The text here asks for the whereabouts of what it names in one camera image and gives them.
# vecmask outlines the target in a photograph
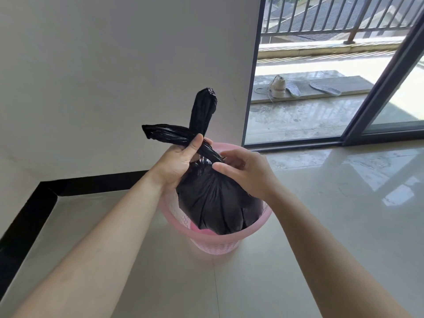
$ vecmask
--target black door frame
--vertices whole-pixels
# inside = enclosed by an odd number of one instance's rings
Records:
[[[248,97],[249,101],[247,104],[245,125],[243,129],[243,147],[265,153],[280,150],[312,149],[328,146],[352,146],[424,138],[424,123],[423,126],[421,126],[419,123],[417,124],[417,122],[398,124],[398,126],[400,126],[397,127],[400,128],[399,130],[391,129],[390,131],[384,131],[388,128],[382,128],[381,131],[376,130],[375,133],[365,132],[365,129],[378,116],[380,111],[389,102],[390,98],[416,66],[420,58],[424,55],[424,10],[422,10],[414,26],[411,28],[404,41],[393,55],[393,58],[384,69],[378,81],[375,83],[374,87],[365,98],[364,102],[359,107],[355,116],[341,136],[244,144],[248,114],[250,111],[250,97],[253,89],[256,58],[259,49],[260,33],[262,30],[264,7],[265,0],[261,0],[254,62],[252,64],[252,76]]]

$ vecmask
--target plastic bag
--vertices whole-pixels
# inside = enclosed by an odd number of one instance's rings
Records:
[[[216,104],[214,91],[205,88],[196,95],[189,128],[168,124],[142,128],[149,139],[187,147],[198,133],[205,135]],[[199,229],[210,229],[218,235],[238,232],[256,222],[263,212],[262,201],[212,169],[213,163],[223,159],[206,141],[198,154],[202,158],[190,163],[176,189],[180,209]]]

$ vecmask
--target hand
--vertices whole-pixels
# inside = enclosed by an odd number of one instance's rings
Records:
[[[270,194],[282,187],[265,156],[245,148],[220,153],[224,163],[214,163],[212,168],[235,180],[250,195],[267,202]]]
[[[205,141],[210,145],[213,144],[208,138],[205,138]],[[188,170],[190,162],[200,158],[196,152],[202,142],[202,134],[197,134],[186,148],[177,145],[170,146],[148,173],[164,191],[175,189],[181,176]]]

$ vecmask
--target white wall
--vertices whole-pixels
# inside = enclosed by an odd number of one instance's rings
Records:
[[[0,155],[0,238],[31,196],[39,181]]]
[[[241,144],[260,0],[0,0],[0,150],[41,180],[150,168],[142,124]]]

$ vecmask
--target pink plastic waste basket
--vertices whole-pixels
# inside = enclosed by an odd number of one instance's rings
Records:
[[[212,147],[217,152],[239,148],[239,146],[225,143],[214,143]],[[161,198],[159,208],[168,222],[183,235],[188,236],[200,250],[216,255],[234,250],[241,240],[259,230],[272,213],[271,208],[264,203],[262,216],[251,226],[229,235],[217,235],[211,230],[199,230],[191,222],[188,216],[179,208],[178,197],[175,191]]]

